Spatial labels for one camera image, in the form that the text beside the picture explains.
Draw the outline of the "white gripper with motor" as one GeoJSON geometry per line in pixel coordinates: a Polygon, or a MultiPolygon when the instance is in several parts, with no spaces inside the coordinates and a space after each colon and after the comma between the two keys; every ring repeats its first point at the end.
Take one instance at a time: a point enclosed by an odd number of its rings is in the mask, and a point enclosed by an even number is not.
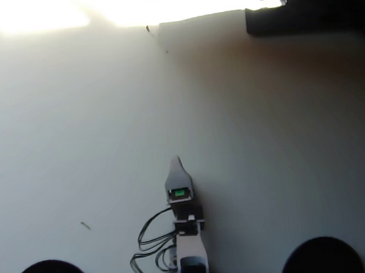
{"type": "Polygon", "coordinates": [[[168,204],[178,221],[204,219],[202,205],[192,189],[192,178],[178,156],[173,156],[170,160],[169,173],[164,184],[168,204]]]}

